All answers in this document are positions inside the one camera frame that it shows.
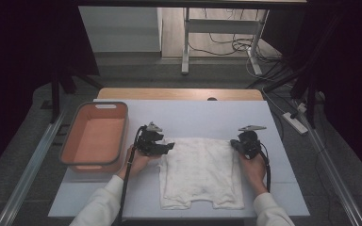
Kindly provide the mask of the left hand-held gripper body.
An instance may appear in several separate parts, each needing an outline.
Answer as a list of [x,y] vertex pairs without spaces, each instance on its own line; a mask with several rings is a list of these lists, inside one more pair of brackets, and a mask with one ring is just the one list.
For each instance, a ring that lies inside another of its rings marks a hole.
[[137,149],[146,156],[167,154],[169,150],[166,149],[166,144],[158,144],[161,140],[156,140],[156,135],[161,132],[162,129],[152,121],[148,125],[141,126],[137,132]]

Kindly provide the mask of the white metal desk frame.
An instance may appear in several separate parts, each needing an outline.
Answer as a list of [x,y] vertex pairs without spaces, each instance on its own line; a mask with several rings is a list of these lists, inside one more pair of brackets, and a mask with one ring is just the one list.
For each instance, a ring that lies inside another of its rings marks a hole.
[[190,33],[214,33],[214,34],[245,34],[252,35],[253,41],[247,49],[247,54],[255,75],[262,75],[257,62],[256,48],[267,21],[268,9],[263,9],[261,16],[253,21],[243,20],[212,20],[212,19],[191,19],[189,8],[184,8],[184,47],[182,53],[181,73],[189,73],[189,34]]

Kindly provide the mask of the white baby romper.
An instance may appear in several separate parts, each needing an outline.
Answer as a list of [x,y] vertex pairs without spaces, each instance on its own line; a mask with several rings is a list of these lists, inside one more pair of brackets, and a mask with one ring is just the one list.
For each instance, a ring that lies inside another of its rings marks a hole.
[[190,209],[194,202],[211,202],[215,209],[244,207],[239,155],[228,140],[167,138],[173,148],[161,157],[160,207]]

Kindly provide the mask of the dark curtain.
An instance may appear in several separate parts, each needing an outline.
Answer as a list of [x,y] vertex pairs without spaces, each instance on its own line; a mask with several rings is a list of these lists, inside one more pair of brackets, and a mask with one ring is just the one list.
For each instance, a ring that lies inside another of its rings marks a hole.
[[325,115],[362,162],[362,0],[307,0],[319,10],[273,9],[263,40],[275,47],[297,70],[312,56],[334,11],[343,6],[342,18],[310,71],[317,76],[316,90],[325,95]]
[[56,76],[75,91],[74,73],[99,73],[76,0],[0,0],[0,156]]

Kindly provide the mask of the black metal stand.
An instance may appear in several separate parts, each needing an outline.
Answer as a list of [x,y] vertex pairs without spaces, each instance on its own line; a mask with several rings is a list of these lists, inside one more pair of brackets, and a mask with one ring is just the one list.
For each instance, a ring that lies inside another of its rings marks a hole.
[[60,113],[60,90],[59,86],[63,86],[63,89],[66,93],[75,93],[76,86],[73,80],[73,76],[76,76],[88,83],[89,85],[102,89],[104,86],[94,79],[88,77],[87,75],[74,70],[73,68],[69,69],[69,75],[60,75],[58,72],[53,72],[51,75],[51,95],[52,95],[52,117],[51,123],[57,121]]
[[300,75],[290,92],[293,99],[300,99],[306,94],[306,119],[313,129],[316,128],[314,122],[315,92],[316,78],[313,74]]

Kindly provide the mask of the aluminium floor rail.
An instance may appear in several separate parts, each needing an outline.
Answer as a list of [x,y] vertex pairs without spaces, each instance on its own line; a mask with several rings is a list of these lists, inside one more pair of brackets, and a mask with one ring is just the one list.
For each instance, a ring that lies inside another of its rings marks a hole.
[[17,185],[14,187],[4,209],[0,214],[0,226],[11,226],[16,218],[25,197],[32,186],[41,164],[56,136],[56,133],[62,124],[65,117],[65,112],[62,111],[54,122],[51,122],[39,144],[37,145],[34,153],[29,159],[22,176],[20,177]]
[[309,123],[306,118],[306,112],[298,109],[298,118],[302,124],[307,128],[308,135],[312,141],[314,148],[317,150],[317,157],[326,172],[331,185],[333,186],[344,211],[351,222],[352,226],[362,226],[362,214],[352,195],[351,191],[340,176],[337,167],[335,166],[328,150],[326,142],[321,139],[317,130]]

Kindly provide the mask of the person's left hand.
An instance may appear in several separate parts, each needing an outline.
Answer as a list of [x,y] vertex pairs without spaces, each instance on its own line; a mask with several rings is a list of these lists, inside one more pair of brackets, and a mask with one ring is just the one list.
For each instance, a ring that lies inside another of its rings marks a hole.
[[127,169],[127,165],[124,165],[117,175],[123,180],[125,178],[126,172],[129,171],[129,177],[134,177],[140,171],[142,171],[150,161],[156,159],[159,159],[159,155],[146,156],[141,154],[139,150],[135,150],[130,170]]

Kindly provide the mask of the orange plastic basket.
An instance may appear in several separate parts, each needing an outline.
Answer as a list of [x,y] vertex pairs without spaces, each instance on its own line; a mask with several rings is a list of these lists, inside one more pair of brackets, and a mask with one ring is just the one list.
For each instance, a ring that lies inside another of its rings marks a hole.
[[128,129],[124,102],[91,102],[76,112],[59,160],[76,172],[116,172]]

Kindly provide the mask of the person's right hand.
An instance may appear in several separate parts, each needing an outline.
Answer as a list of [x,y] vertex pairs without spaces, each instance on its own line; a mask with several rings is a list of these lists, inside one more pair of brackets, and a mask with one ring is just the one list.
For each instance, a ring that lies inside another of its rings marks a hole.
[[239,163],[256,196],[267,193],[268,189],[264,184],[266,167],[262,156],[257,155],[253,159],[248,159],[245,155],[241,154],[239,156]]

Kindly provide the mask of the white power strip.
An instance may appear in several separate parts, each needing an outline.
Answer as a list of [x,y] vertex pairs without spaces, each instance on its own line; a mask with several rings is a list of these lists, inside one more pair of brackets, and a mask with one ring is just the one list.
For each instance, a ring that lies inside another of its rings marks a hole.
[[296,118],[292,118],[289,112],[282,115],[284,120],[291,125],[300,135],[304,135],[308,132],[307,128],[299,122]]

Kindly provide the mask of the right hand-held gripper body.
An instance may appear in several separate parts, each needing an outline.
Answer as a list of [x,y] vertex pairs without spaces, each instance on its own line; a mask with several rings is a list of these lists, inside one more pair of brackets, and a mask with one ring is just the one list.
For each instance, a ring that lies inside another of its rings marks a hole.
[[240,145],[235,150],[243,154],[247,159],[253,159],[258,154],[265,157],[265,154],[261,148],[261,142],[258,139],[256,130],[264,130],[264,126],[247,125],[239,128],[240,134],[238,135],[238,141]]

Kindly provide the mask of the white board sheet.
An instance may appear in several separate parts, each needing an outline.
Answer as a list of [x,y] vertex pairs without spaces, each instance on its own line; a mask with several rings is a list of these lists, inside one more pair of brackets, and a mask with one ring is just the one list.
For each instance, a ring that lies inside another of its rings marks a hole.
[[[124,102],[128,106],[128,129],[123,156],[134,141],[139,127],[156,123],[164,137],[203,137],[230,140],[247,125],[264,126],[258,130],[270,155],[271,193],[292,217],[307,216],[309,211],[277,134],[269,107],[264,101],[143,101]],[[73,218],[86,204],[92,192],[104,186],[115,172],[76,172],[69,167],[49,211],[52,218]]]

